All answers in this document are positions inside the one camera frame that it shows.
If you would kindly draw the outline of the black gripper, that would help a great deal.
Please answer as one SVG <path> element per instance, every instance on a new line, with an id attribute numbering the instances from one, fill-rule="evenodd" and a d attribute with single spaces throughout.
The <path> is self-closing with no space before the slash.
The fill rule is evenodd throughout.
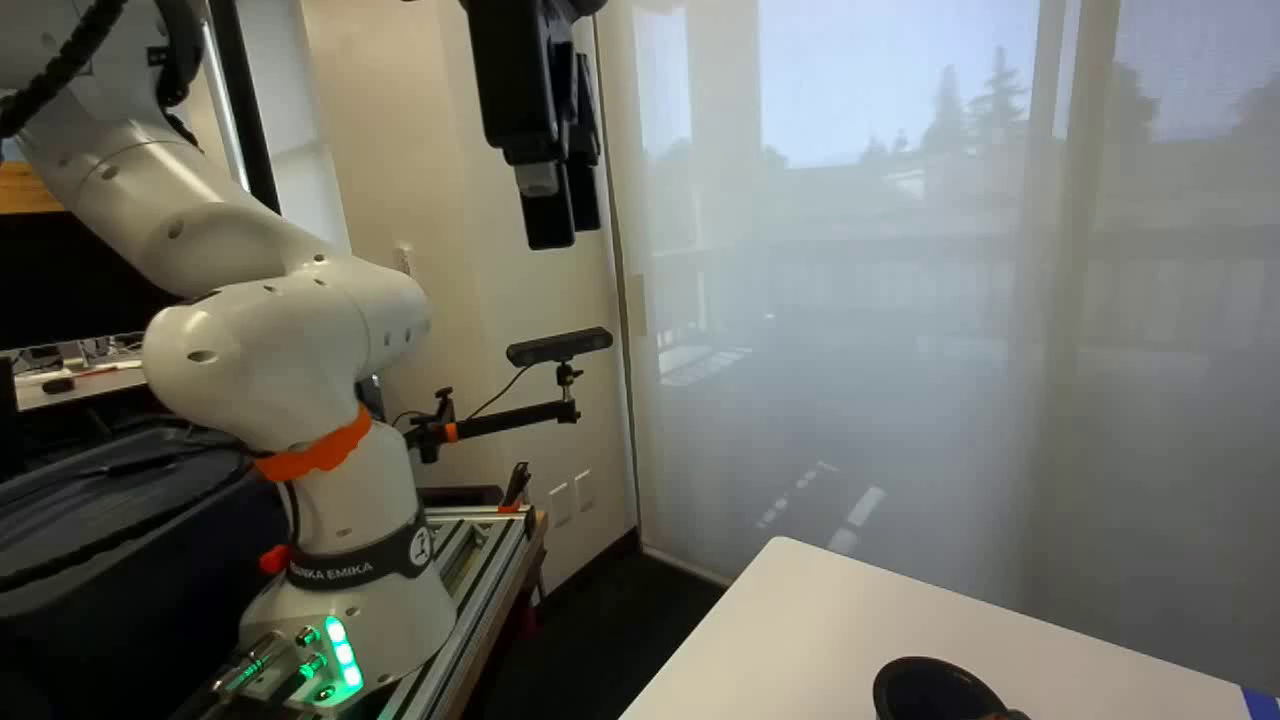
<path id="1" fill-rule="evenodd" d="M 458 0 L 472 34 L 482 138 L 517 168 L 534 250 L 598 229 L 598 136 L 573 29 L 603 0 Z"/>

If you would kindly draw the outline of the aluminium robot base cart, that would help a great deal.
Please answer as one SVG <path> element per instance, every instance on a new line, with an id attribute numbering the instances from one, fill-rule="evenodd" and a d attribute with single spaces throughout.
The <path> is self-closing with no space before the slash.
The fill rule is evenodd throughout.
<path id="1" fill-rule="evenodd" d="M 426 506 L 412 554 L 425 590 L 271 578 L 241 615 L 233 658 L 173 720 L 455 720 L 539 578 L 534 502 Z"/>

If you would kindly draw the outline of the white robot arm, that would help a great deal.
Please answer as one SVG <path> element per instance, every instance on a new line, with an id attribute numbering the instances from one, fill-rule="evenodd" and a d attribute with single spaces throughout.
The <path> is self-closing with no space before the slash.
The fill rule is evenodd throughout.
<path id="1" fill-rule="evenodd" d="M 394 428 L 357 385 L 426 330 L 425 288 L 277 215 L 176 132 L 167 0 L 0 0 L 4 132 L 90 237 L 173 294 L 141 345 L 151 397 L 254 456 L 292 538 L 241 636 L 292 655 L 292 700 L 340 712 L 426 662 L 455 629 L 412 461 L 509 428 Z"/>

